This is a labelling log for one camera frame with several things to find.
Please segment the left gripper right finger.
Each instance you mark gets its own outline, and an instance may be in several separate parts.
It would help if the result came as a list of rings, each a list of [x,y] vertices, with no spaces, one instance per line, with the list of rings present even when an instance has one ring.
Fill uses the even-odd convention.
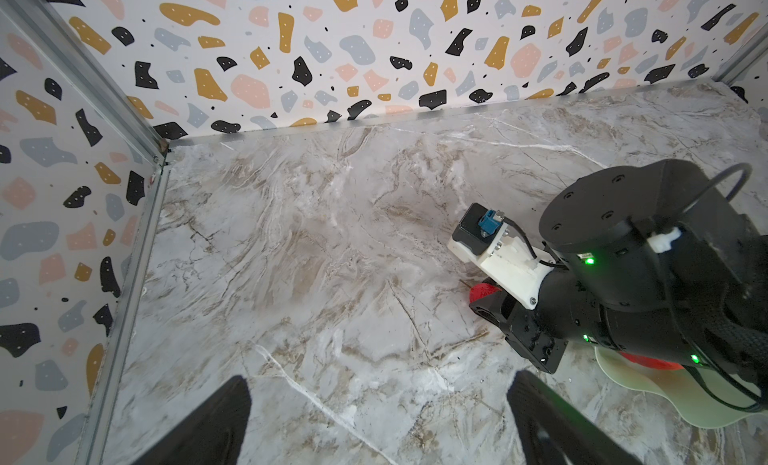
[[[507,391],[528,464],[638,464],[533,373],[516,373]]]

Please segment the red fake apple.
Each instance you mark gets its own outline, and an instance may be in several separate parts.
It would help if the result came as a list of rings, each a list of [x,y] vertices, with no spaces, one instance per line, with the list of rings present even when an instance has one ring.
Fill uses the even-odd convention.
[[[626,353],[626,352],[620,352],[620,355],[624,359],[626,359],[626,360],[628,360],[628,361],[630,361],[630,362],[632,362],[634,364],[637,364],[637,365],[640,365],[640,366],[643,366],[643,367],[646,367],[646,368],[649,368],[649,369],[665,370],[665,371],[676,371],[676,370],[682,370],[683,369],[683,366],[678,364],[678,363],[673,363],[673,362],[668,362],[668,361],[664,361],[664,360],[659,360],[659,359],[654,359],[654,358],[634,355],[634,354],[630,354],[630,353]]]

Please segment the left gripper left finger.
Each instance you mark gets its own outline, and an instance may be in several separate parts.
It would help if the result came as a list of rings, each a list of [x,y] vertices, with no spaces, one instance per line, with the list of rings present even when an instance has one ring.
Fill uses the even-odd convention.
[[[245,378],[231,377],[134,464],[236,464],[251,405]]]

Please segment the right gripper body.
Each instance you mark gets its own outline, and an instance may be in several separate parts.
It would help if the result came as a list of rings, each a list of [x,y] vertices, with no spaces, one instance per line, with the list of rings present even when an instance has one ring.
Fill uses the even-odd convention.
[[[497,286],[490,279],[484,282]],[[557,371],[569,343],[606,342],[606,308],[569,271],[554,270],[546,275],[533,310],[523,307],[502,288],[469,306],[477,316],[497,327],[520,357],[547,374]]]

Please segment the light green scalloped fruit bowl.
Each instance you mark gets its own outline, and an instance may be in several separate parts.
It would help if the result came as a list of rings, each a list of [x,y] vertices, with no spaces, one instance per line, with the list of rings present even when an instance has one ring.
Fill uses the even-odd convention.
[[[681,418],[703,429],[723,428],[767,412],[732,410],[712,399],[684,370],[657,370],[635,364],[612,350],[597,348],[595,358],[605,375],[616,384],[636,392],[663,397]]]

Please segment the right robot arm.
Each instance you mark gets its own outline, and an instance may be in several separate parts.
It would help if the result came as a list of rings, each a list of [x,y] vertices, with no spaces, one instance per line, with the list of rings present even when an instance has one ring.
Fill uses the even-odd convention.
[[[747,163],[708,177],[690,161],[617,166],[577,179],[545,208],[540,247],[502,213],[473,204],[451,244],[485,273],[472,312],[538,370],[583,340],[698,385],[713,371],[767,407],[767,238],[719,189]]]

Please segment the red yellow fake mango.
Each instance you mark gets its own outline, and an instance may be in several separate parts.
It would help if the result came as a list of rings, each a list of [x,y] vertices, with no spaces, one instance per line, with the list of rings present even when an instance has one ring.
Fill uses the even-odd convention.
[[[479,283],[474,285],[469,292],[469,303],[472,304],[485,297],[493,295],[500,291],[500,288],[490,283]]]

